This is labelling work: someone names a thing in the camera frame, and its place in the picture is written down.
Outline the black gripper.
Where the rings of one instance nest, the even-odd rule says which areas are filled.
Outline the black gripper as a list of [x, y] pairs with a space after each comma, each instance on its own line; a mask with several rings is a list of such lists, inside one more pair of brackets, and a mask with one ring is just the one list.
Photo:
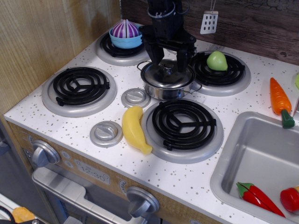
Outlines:
[[162, 61], [164, 49], [167, 48], [177, 52], [178, 71], [186, 70], [196, 51], [196, 39], [184, 29], [183, 15], [152, 17], [152, 24], [141, 26], [139, 31], [145, 49], [155, 65]]

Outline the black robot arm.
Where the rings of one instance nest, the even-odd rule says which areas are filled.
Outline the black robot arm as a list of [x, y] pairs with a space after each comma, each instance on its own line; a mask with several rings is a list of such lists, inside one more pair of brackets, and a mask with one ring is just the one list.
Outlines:
[[169, 49], [177, 53], [178, 71], [186, 70], [196, 50], [196, 38], [184, 29], [184, 15], [188, 11], [183, 10], [180, 0], [148, 1], [152, 24], [139, 27], [139, 31], [154, 64], [159, 64], [164, 58], [164, 49]]

